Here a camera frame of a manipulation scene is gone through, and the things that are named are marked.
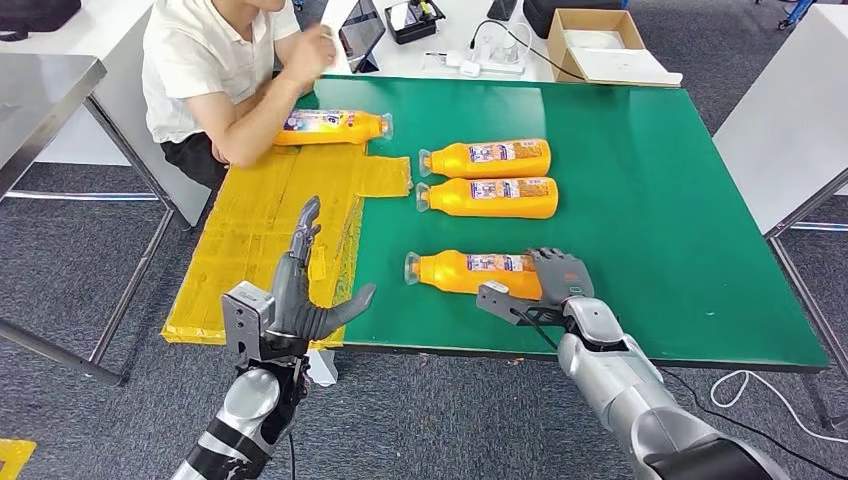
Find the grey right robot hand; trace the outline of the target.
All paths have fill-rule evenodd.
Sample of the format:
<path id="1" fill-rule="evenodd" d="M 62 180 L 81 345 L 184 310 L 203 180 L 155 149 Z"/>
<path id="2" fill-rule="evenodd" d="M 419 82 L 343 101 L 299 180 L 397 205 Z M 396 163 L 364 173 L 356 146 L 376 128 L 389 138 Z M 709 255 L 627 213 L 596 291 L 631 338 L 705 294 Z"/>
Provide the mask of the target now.
<path id="1" fill-rule="evenodd" d="M 531 248 L 526 253 L 535 266 L 542 304 L 561 305 L 571 297 L 595 296 L 588 269 L 579 258 L 555 247 Z"/>

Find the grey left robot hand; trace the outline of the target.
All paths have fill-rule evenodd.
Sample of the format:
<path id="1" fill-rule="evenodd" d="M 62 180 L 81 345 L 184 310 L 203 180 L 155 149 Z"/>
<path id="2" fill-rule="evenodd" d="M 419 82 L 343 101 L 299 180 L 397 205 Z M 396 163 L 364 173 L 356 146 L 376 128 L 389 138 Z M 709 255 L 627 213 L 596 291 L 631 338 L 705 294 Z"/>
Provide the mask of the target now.
<path id="1" fill-rule="evenodd" d="M 269 330 L 306 341 L 323 340 L 365 312 L 376 291 L 376 285 L 368 283 L 351 299 L 330 308 L 310 300 L 308 267 L 312 245 L 320 231 L 315 223 L 319 213 L 320 198 L 314 195 L 300 212 L 289 249 L 279 259 L 271 286 L 275 313 Z"/>

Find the person's right hand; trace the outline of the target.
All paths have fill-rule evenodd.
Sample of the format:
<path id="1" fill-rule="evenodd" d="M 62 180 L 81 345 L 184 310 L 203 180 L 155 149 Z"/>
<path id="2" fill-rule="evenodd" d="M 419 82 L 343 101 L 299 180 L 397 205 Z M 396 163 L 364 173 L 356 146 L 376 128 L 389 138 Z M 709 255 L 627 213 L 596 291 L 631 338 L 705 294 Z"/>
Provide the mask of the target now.
<path id="1" fill-rule="evenodd" d="M 283 72 L 303 87 L 313 84 L 335 62 L 336 48 L 331 29 L 316 24 L 301 32 L 287 49 Z"/>

